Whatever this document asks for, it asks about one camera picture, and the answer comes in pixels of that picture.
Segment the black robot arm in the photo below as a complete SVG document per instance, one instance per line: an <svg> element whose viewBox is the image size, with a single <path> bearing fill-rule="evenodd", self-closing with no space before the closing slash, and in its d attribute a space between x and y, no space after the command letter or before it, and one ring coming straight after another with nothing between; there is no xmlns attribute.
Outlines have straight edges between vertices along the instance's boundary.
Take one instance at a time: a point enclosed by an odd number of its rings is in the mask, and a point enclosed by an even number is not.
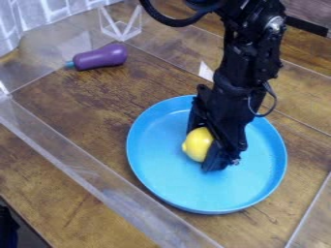
<svg viewBox="0 0 331 248"><path fill-rule="evenodd" d="M281 67L285 13L278 0L186 0L186 4L198 12L216 13L225 27L213 86L196 87L186 123L189 131L204 127L212 135L201 169L217 171L238 163L246 149L245 126L260 116L265 96L274 95L269 80Z"/></svg>

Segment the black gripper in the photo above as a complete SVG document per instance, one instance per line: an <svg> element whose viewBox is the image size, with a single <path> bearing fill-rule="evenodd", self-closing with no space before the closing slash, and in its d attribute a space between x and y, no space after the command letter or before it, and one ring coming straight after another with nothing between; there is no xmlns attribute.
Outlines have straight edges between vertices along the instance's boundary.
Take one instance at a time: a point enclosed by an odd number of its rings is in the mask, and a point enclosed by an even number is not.
<svg viewBox="0 0 331 248"><path fill-rule="evenodd" d="M274 98L269 83L234 85L221 72L213 74L213 88L204 84L196 87L197 94L192 99L185 132L205 127L213 137L201 163L204 171L221 171L226 166L237 165L240 153L246 149L244 129L257 114L266 94Z"/></svg>

